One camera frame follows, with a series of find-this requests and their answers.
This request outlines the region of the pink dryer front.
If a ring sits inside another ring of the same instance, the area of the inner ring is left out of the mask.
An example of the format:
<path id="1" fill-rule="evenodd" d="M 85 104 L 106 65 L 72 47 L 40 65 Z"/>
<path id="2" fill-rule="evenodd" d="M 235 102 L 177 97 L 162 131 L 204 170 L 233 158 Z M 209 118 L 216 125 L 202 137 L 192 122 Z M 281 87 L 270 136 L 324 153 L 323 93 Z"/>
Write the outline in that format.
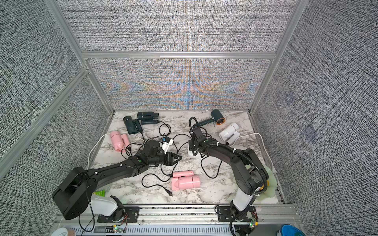
<path id="1" fill-rule="evenodd" d="M 174 172 L 171 186 L 173 191 L 200 188 L 200 178 L 193 171 Z"/>

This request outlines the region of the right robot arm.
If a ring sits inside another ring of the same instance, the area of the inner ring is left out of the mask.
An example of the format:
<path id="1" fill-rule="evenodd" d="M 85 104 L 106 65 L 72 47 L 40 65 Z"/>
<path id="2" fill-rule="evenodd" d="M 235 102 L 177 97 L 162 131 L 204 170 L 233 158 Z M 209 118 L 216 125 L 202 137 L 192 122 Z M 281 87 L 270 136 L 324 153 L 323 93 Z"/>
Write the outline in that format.
<path id="1" fill-rule="evenodd" d="M 259 194 L 266 192 L 269 175 L 255 152 L 247 148 L 235 149 L 207 137 L 199 127 L 190 128 L 192 153 L 215 157 L 228 164 L 233 172 L 238 191 L 231 201 L 233 219 L 241 220 Z"/>

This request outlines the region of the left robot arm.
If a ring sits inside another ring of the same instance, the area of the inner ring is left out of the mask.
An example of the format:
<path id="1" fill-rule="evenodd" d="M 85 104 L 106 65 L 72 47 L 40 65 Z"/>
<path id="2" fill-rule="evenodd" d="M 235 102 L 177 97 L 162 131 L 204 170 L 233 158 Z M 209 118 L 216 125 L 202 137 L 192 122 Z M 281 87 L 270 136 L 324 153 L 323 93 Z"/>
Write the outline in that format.
<path id="1" fill-rule="evenodd" d="M 120 163 L 98 169 L 74 168 L 53 192 L 52 199 L 63 217 L 72 220 L 86 210 L 98 188 L 140 175 L 150 167 L 173 166 L 180 160 L 182 156 L 164 151 L 158 141 L 148 141 L 136 155 Z"/>

